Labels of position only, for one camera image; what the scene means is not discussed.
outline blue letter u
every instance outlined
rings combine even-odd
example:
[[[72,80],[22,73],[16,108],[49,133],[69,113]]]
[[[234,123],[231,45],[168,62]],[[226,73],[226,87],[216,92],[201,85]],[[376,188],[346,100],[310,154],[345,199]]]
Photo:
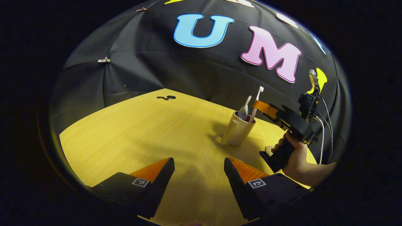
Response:
[[[200,38],[193,35],[193,29],[197,20],[203,17],[201,14],[184,14],[178,16],[178,23],[173,35],[174,40],[181,45],[193,48],[212,47],[224,39],[228,24],[234,22],[234,19],[230,17],[211,16],[211,19],[215,21],[211,34]]]

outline black hole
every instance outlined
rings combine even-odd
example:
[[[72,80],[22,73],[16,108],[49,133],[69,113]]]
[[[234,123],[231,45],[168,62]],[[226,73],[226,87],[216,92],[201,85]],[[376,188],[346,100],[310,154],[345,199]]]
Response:
[[[275,204],[275,200],[273,199],[268,200],[268,202],[266,203],[266,205],[273,205],[273,204]]]

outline wooden table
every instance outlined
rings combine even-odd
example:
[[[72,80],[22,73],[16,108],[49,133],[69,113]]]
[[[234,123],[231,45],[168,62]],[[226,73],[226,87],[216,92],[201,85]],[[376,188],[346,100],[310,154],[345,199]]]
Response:
[[[156,98],[167,95],[176,99]],[[234,111],[162,89],[93,113],[64,130],[60,140],[70,166],[91,187],[117,172],[129,174],[173,157],[175,171],[150,221],[164,226],[193,220],[236,226],[248,221],[225,175],[224,158],[272,174],[258,152],[275,145],[284,131],[256,118],[240,147],[221,145],[220,137]],[[311,152],[307,161],[316,163]]]

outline beige cup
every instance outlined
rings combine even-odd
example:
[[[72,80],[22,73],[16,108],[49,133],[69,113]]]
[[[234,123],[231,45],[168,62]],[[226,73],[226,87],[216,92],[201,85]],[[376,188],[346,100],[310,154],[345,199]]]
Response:
[[[246,119],[247,121],[244,121],[237,117],[237,111],[233,112],[221,143],[229,144],[231,146],[240,146],[255,125],[255,119],[252,123],[248,122],[250,117],[251,116],[248,115]]]

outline toothbrush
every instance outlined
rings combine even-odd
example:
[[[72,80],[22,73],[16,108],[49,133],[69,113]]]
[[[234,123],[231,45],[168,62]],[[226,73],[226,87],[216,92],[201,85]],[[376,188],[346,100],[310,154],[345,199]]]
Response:
[[[258,97],[260,96],[260,92],[263,92],[263,91],[264,91],[264,87],[260,86],[260,89],[258,90],[257,97],[255,98],[256,101],[258,101]],[[254,108],[254,110],[252,111],[250,120],[248,121],[249,123],[252,123],[254,121],[254,117],[255,117],[256,113],[257,113],[257,108]]]

